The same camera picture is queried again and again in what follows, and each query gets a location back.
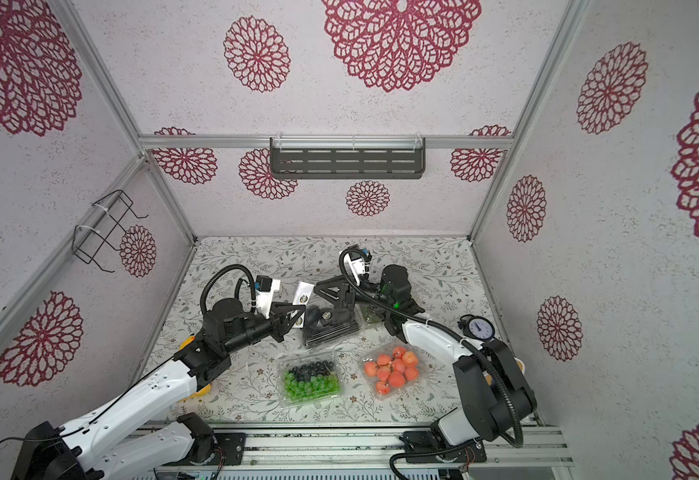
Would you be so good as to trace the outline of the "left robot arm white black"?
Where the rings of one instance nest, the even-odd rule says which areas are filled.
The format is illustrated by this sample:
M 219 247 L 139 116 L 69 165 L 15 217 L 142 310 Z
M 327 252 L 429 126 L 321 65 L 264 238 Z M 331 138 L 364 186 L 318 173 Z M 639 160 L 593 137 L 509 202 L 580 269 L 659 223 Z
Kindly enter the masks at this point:
M 138 428 L 172 404 L 199 392 L 232 365 L 233 353 L 268 337 L 282 342 L 305 306 L 278 302 L 269 315 L 247 311 L 227 298 L 203 309 L 195 338 L 116 399 L 59 428 L 32 429 L 12 472 L 15 479 L 130 479 L 149 469 L 215 453 L 215 433 L 196 414 L 129 440 Z

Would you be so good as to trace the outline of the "white sticker label sheet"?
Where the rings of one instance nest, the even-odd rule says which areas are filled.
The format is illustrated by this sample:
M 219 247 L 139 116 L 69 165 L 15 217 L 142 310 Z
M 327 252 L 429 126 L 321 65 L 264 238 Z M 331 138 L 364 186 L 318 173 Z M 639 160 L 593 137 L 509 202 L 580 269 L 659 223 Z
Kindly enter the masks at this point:
M 314 289 L 314 284 L 305 281 L 300 281 L 295 290 L 293 304 L 297 306 L 307 306 L 314 293 Z

